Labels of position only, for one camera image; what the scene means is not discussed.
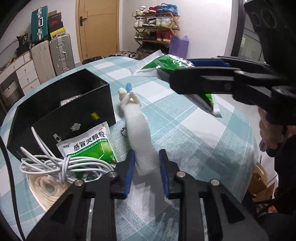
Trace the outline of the person's right hand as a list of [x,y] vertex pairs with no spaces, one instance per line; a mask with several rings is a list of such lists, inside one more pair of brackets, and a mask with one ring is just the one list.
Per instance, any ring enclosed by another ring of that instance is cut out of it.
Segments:
[[258,113],[260,116],[260,135],[266,146],[275,150],[284,141],[283,126],[270,124],[266,119],[267,112],[262,108],[258,108]]

